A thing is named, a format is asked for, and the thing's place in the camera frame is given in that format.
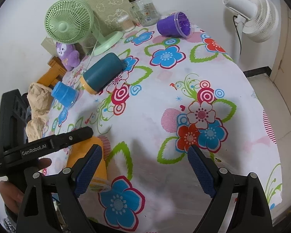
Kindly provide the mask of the person's left hand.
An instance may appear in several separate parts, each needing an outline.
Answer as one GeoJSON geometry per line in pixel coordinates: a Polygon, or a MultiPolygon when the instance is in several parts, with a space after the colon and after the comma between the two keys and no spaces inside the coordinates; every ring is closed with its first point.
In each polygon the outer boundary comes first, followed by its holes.
{"type": "Polygon", "coordinates": [[[1,180],[0,194],[6,207],[10,209],[14,214],[18,214],[24,197],[24,193],[20,191],[10,181],[1,180]]]}

